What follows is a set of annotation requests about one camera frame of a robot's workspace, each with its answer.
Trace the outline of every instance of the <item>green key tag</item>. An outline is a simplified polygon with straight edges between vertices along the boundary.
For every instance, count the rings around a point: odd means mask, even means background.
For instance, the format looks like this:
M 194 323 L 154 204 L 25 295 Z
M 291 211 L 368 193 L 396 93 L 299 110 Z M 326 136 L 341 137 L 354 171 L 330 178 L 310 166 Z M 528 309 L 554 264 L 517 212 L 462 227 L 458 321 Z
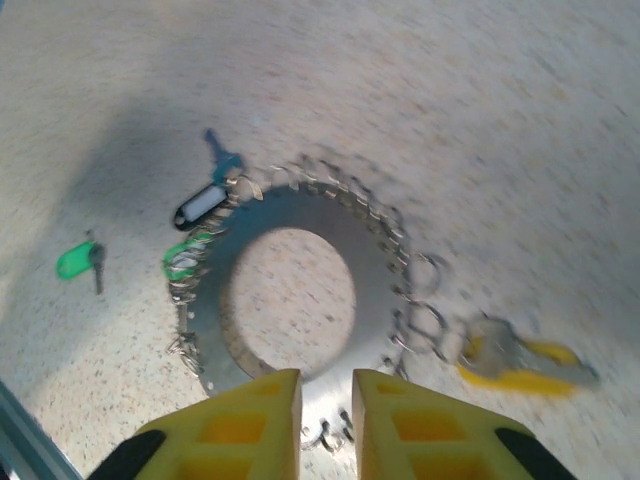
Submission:
M 56 265 L 58 277 L 63 280 L 71 280 L 82 272 L 93 268 L 89 261 L 89 251 L 93 248 L 94 243 L 93 241 L 84 242 L 63 253 Z

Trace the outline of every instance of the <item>yellow key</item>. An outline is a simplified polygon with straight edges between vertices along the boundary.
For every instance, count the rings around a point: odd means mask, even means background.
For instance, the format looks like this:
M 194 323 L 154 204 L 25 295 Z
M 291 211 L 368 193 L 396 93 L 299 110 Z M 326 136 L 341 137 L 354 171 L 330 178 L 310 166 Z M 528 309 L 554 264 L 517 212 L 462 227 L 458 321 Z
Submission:
M 502 319 L 484 317 L 458 358 L 462 378 L 485 388 L 569 395 L 598 383 L 596 372 L 564 345 L 518 338 Z

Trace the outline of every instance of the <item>terrazzo floor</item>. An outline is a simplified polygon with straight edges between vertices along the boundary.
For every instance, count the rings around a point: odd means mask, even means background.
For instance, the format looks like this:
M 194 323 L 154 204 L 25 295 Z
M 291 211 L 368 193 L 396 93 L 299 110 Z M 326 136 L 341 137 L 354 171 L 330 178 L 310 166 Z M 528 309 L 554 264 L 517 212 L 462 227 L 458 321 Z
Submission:
M 506 317 L 603 382 L 495 393 L 433 356 L 409 357 L 411 377 L 523 422 L 581 479 L 638 478 L 639 79 L 635 0 L 7 0 L 0 377 L 84 474 L 204 398 L 164 352 L 160 260 L 181 238 L 173 209 L 210 173 L 213 127 L 254 165 L 318 145 L 376 165 L 414 246 L 450 264 L 432 299 L 448 319 Z M 87 229 L 109 252 L 100 297 L 91 275 L 54 273 Z M 238 269 L 268 310 L 245 305 L 241 328 L 282 364 L 328 358 L 353 310 L 335 252 L 301 235 L 264 239 Z M 302 477 L 354 465 L 349 449 L 304 453 Z

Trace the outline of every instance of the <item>large metal washer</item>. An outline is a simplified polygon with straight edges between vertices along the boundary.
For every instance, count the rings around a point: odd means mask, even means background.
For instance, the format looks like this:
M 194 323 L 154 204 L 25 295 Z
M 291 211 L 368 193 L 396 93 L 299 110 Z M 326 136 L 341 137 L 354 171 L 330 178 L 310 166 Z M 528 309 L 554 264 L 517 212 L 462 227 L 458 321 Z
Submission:
M 334 188 L 315 185 L 320 192 Z M 356 197 L 341 192 L 343 201 Z M 251 377 L 232 358 L 220 323 L 221 294 L 231 281 L 234 264 L 260 236 L 279 228 L 313 232 L 331 244 L 347 264 L 355 286 L 355 321 L 343 351 L 321 372 L 303 379 L 302 441 L 313 443 L 323 433 L 342 431 L 344 411 L 351 416 L 353 370 L 377 369 L 394 373 L 403 349 L 392 340 L 394 314 L 405 311 L 406 302 L 394 293 L 403 285 L 406 259 L 398 257 L 397 244 L 384 233 L 380 220 L 357 218 L 338 198 L 276 187 L 264 200 L 253 199 L 236 208 L 230 228 L 213 246 L 205 274 L 189 305 L 188 330 L 194 332 L 202 366 L 200 382 L 208 394 L 237 387 Z

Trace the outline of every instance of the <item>black key tag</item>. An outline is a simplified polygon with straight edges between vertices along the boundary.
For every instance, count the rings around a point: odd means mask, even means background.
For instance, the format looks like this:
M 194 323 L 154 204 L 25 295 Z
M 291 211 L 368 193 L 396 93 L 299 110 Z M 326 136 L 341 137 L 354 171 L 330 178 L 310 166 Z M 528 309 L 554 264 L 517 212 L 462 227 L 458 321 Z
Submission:
M 212 183 L 178 207 L 173 226 L 185 232 L 194 229 L 214 208 L 227 199 L 227 191 Z

